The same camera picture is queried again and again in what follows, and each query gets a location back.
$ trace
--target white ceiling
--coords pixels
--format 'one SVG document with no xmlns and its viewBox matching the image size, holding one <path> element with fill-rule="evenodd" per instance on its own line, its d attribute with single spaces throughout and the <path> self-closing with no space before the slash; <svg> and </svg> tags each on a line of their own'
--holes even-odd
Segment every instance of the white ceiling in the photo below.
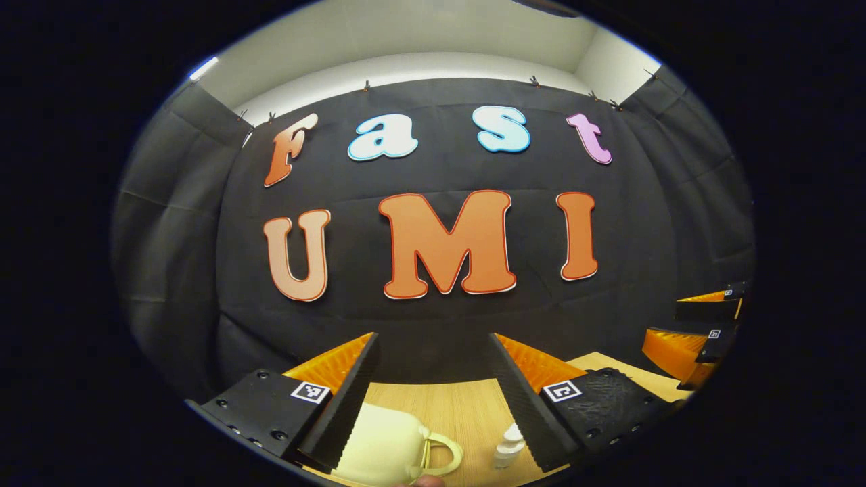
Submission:
<svg viewBox="0 0 866 487">
<path fill-rule="evenodd" d="M 384 55 L 468 52 L 574 73 L 597 27 L 511 0 L 320 0 L 218 53 L 200 81 L 229 107 L 322 69 Z"/>
</svg>

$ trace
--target orange letter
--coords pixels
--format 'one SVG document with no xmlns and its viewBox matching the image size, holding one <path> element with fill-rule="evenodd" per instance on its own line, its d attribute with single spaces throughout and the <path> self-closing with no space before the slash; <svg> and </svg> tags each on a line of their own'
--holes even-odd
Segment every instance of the orange letter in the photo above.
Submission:
<svg viewBox="0 0 866 487">
<path fill-rule="evenodd" d="M 463 290 L 470 294 L 508 291 L 517 276 L 508 270 L 505 242 L 505 212 L 511 197 L 504 192 L 478 191 L 463 203 L 451 231 L 427 199 L 420 194 L 398 194 L 379 203 L 379 213 L 391 220 L 393 277 L 385 285 L 392 299 L 411 299 L 427 294 L 427 283 L 418 279 L 415 256 L 433 278 L 439 292 L 454 288 L 457 274 L 469 255 L 469 275 Z"/>
<path fill-rule="evenodd" d="M 564 192 L 556 197 L 556 205 L 565 212 L 565 232 L 568 236 L 568 257 L 559 274 L 566 281 L 592 276 L 598 271 L 598 262 L 592 258 L 590 220 L 595 200 L 582 192 Z"/>
<path fill-rule="evenodd" d="M 325 225 L 331 221 L 328 210 L 308 211 L 298 217 L 298 226 L 307 237 L 307 279 L 300 281 L 292 276 L 288 267 L 288 244 L 286 235 L 292 230 L 292 220 L 274 218 L 265 223 L 265 238 L 268 240 L 268 263 L 271 277 L 280 292 L 297 301 L 315 301 L 325 294 L 327 287 L 327 261 L 325 260 Z"/>
<path fill-rule="evenodd" d="M 319 123 L 319 115 L 309 114 L 302 118 L 296 124 L 276 134 L 274 137 L 274 156 L 271 158 L 271 169 L 265 176 L 265 187 L 269 188 L 288 176 L 292 171 L 291 160 L 298 157 L 301 153 L 301 148 L 304 146 L 304 131 L 316 126 Z"/>
</svg>

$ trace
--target wooden tabletop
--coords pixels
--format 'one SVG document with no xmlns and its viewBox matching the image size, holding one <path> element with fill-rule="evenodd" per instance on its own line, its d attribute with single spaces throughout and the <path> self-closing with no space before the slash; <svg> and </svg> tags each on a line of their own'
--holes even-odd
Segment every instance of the wooden tabletop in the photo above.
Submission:
<svg viewBox="0 0 866 487">
<path fill-rule="evenodd" d="M 676 389 L 679 380 L 647 372 L 599 353 L 587 354 L 569 360 L 568 363 L 584 370 L 616 368 L 668 402 L 686 399 L 690 394 Z M 460 467 L 443 477 L 448 487 L 513 487 L 562 470 L 542 473 L 528 450 L 524 450 L 510 467 L 504 470 L 493 469 L 494 450 L 502 441 L 502 433 L 514 422 L 496 379 L 418 385 L 374 382 L 367 390 L 365 402 L 409 412 L 433 432 L 445 435 L 462 446 L 463 461 Z M 450 460 L 450 453 L 446 448 L 432 449 L 431 467 L 446 465 Z M 341 484 L 358 486 L 304 468 Z"/>
</svg>

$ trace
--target light blue letter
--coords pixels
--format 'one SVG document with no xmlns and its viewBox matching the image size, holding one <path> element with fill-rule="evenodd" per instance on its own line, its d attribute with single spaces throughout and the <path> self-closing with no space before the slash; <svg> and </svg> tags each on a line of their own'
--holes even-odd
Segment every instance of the light blue letter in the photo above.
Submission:
<svg viewBox="0 0 866 487">
<path fill-rule="evenodd" d="M 406 115 L 379 115 L 361 123 L 355 132 L 361 135 L 349 144 L 349 157 L 354 160 L 371 160 L 382 154 L 403 157 L 418 147 L 418 141 L 412 139 L 412 119 Z"/>
<path fill-rule="evenodd" d="M 478 141 L 491 153 L 518 153 L 529 147 L 529 131 L 523 126 L 527 118 L 517 108 L 487 105 L 472 113 L 472 121 L 483 128 Z"/>
</svg>

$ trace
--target white wall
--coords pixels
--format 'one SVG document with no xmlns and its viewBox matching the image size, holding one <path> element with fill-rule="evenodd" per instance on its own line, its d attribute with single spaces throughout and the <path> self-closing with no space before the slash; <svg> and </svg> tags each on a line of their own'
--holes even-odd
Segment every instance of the white wall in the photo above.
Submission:
<svg viewBox="0 0 866 487">
<path fill-rule="evenodd" d="M 279 116 L 325 98 L 357 91 L 366 80 L 373 87 L 436 78 L 492 78 L 529 83 L 533 75 L 544 86 L 581 94 L 590 92 L 575 75 L 532 62 L 493 55 L 428 52 L 375 57 L 311 73 L 256 96 L 236 107 L 235 112 L 248 110 L 243 118 L 255 127 L 268 121 L 268 112 Z"/>
<path fill-rule="evenodd" d="M 598 27 L 575 76 L 601 100 L 622 103 L 655 73 L 661 64 L 625 39 Z"/>
</svg>

